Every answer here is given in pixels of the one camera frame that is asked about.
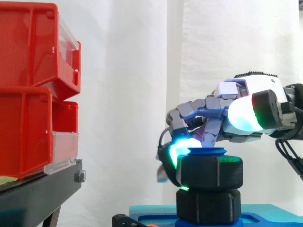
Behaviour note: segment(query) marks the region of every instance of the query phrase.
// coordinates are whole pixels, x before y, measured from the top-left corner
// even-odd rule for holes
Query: black 3d printed nut
[[[198,192],[177,191],[177,215],[196,225],[231,225],[241,215],[241,195],[238,190]]]
[[[183,156],[178,160],[177,181],[202,191],[238,189],[243,185],[243,161],[232,156]]]

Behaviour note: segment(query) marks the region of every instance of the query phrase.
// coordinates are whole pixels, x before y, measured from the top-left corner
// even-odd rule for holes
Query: white curtain
[[[155,157],[165,127],[167,4],[46,1],[82,44],[81,94],[71,100],[87,179],[62,205],[58,227],[109,227],[130,205],[162,203]]]
[[[277,74],[285,86],[303,82],[299,74],[297,1],[168,2],[167,23],[173,26],[168,27],[167,103],[176,106],[204,98],[219,82],[249,71]],[[181,24],[174,26],[176,20]],[[176,36],[179,42],[173,41]],[[169,83],[175,75],[180,81],[177,85]],[[291,144],[302,150],[302,142]],[[264,135],[252,143],[216,145],[243,159],[242,203],[271,203],[303,215],[303,182],[278,153],[274,139]],[[171,185],[166,186],[166,203],[175,202],[173,190]]]

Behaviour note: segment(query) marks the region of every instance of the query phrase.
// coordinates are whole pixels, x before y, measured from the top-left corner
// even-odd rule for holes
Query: red storage bin
[[[22,179],[74,165],[78,105],[46,87],[0,87],[0,176]]]
[[[43,86],[65,100],[80,92],[80,50],[52,3],[0,1],[0,86]]]

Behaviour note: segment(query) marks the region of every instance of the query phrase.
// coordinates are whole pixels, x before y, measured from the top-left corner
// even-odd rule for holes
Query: cyan light
[[[251,96],[238,98],[228,109],[228,120],[237,129],[242,131],[261,131],[255,112],[252,107]]]
[[[172,144],[169,148],[169,155],[175,168],[177,168],[177,160],[179,155],[187,155],[190,152],[188,148],[201,147],[201,142],[194,138],[182,138]]]

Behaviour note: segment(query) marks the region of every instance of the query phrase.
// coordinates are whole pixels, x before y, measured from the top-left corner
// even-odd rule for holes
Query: light blue base
[[[248,204],[242,205],[241,208],[241,220],[231,227],[303,227],[303,217],[299,217],[270,204]],[[197,227],[182,220],[177,221],[178,217],[176,215],[175,205],[131,206],[129,215],[145,225],[154,224],[159,227],[174,227],[175,225],[176,227]]]

